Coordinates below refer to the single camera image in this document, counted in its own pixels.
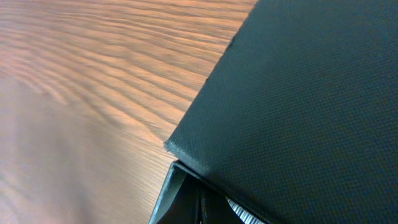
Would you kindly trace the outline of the black gift box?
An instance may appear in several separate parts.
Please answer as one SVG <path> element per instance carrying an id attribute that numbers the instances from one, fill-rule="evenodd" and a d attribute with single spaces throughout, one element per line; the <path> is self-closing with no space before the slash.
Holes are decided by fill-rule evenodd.
<path id="1" fill-rule="evenodd" d="M 258 1 L 165 148 L 272 223 L 397 222 L 397 0 Z"/>

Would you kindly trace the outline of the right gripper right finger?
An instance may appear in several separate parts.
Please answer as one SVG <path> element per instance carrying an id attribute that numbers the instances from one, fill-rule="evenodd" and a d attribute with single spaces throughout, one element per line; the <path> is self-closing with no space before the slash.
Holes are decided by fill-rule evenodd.
<path id="1" fill-rule="evenodd" d="M 202 224 L 264 224 L 254 215 L 213 190 L 201 190 L 200 196 Z"/>

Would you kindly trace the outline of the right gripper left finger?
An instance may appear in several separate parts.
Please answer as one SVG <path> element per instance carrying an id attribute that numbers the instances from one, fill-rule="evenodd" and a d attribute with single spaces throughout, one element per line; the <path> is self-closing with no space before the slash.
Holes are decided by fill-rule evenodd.
<path id="1" fill-rule="evenodd" d="M 174 161 L 164 180 L 149 224 L 199 223 L 199 184 L 180 161 Z"/>

